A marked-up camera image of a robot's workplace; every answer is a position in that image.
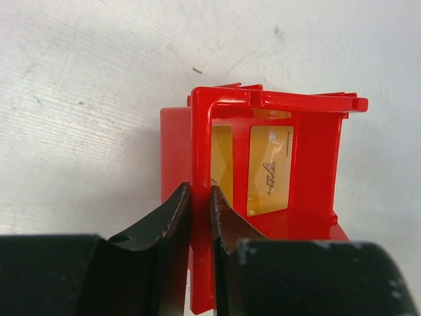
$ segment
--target red plastic holder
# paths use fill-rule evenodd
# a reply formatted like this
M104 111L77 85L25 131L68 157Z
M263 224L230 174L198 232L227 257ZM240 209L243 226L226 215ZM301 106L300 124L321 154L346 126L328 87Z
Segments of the red plastic holder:
M191 310L214 308L214 271L209 217L212 126L232 128L233 208L272 239L348 240L333 210L341 123L350 112L365 112L368 100L356 93L300 95L264 91L261 85L198 87L187 107L161 110L161 199L190 181ZM256 115L267 110L268 115ZM271 117L271 111L289 113ZM293 128L287 207L247 216L252 126Z

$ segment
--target white surface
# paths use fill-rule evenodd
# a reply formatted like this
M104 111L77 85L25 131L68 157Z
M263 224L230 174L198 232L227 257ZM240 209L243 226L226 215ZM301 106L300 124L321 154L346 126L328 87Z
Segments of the white surface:
M109 237L152 210L159 109L194 86L358 92L369 112L344 122L335 210L421 305L420 13L417 0L1 0L0 232Z

